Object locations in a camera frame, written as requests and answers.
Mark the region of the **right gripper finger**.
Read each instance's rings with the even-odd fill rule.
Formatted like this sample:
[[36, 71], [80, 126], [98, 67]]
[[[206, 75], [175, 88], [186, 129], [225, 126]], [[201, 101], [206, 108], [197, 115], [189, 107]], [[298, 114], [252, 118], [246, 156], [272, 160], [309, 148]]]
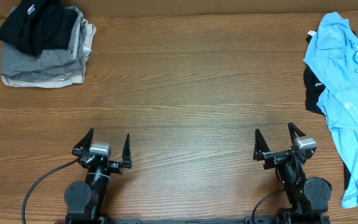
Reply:
[[291, 137], [291, 143], [295, 145], [297, 139], [304, 139], [306, 134], [302, 132], [294, 123], [288, 123], [288, 130]]
[[253, 160], [262, 161], [265, 160], [271, 151], [259, 129], [255, 130], [255, 146]]

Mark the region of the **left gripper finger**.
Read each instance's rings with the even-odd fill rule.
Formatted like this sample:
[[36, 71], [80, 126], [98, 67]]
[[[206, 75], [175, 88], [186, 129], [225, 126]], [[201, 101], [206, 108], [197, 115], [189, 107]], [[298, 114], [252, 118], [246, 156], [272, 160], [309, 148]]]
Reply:
[[74, 146], [72, 154], [74, 156], [81, 156], [84, 152], [89, 151], [93, 140], [94, 128], [91, 128], [87, 134]]
[[132, 168], [132, 157], [130, 150], [130, 134], [127, 134], [124, 148], [122, 150], [122, 167], [126, 169]]

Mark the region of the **light blue t-shirt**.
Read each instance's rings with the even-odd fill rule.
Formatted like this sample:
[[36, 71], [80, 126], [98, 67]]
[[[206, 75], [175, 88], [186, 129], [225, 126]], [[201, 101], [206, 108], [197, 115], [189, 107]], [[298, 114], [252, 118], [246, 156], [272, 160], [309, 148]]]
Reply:
[[349, 20], [327, 13], [306, 50], [304, 63], [325, 89], [317, 106], [351, 176], [342, 208], [358, 206], [358, 38]]

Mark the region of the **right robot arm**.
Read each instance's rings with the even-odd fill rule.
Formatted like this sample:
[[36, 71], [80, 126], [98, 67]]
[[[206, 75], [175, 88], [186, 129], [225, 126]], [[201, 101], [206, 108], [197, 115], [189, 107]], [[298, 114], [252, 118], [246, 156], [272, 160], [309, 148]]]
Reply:
[[291, 146], [285, 151], [272, 152], [260, 130], [255, 130], [253, 160], [263, 161], [265, 170], [274, 169], [283, 189], [264, 197], [257, 203], [251, 214], [251, 222], [259, 222], [255, 213], [266, 200], [284, 192], [290, 207], [279, 208], [277, 214], [270, 218], [270, 223], [329, 223], [329, 217], [323, 214], [328, 211], [332, 185], [320, 177], [307, 178], [302, 168], [302, 165], [315, 153], [316, 141], [292, 122], [288, 123], [288, 131]]

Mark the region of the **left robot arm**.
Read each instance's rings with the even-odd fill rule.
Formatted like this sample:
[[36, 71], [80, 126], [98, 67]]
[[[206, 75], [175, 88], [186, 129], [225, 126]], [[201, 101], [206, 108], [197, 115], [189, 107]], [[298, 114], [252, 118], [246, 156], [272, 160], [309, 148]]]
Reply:
[[112, 223], [103, 213], [104, 199], [112, 174], [122, 174], [132, 167], [130, 136], [126, 136], [122, 150], [122, 161], [110, 160], [111, 146], [106, 142], [93, 141], [94, 129], [73, 147], [72, 154], [77, 163], [87, 170], [84, 181], [71, 183], [64, 194], [67, 205], [65, 223]]

